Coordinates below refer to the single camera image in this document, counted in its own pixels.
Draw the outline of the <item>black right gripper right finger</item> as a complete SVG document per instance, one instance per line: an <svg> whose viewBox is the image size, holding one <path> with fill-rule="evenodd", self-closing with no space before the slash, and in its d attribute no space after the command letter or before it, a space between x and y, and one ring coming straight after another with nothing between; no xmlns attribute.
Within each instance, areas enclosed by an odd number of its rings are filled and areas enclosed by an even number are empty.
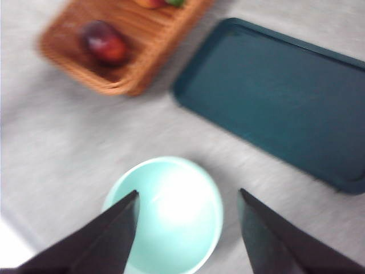
<svg viewBox="0 0 365 274"><path fill-rule="evenodd" d="M245 189L241 235L254 273L364 273L364 267L300 230Z"/></svg>

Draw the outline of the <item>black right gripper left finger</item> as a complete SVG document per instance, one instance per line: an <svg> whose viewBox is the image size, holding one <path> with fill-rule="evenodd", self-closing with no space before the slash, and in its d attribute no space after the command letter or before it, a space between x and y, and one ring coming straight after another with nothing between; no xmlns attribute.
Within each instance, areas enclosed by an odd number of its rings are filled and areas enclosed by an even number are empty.
<svg viewBox="0 0 365 274"><path fill-rule="evenodd" d="M123 273L138 214L139 194L132 191L83 228L1 273Z"/></svg>

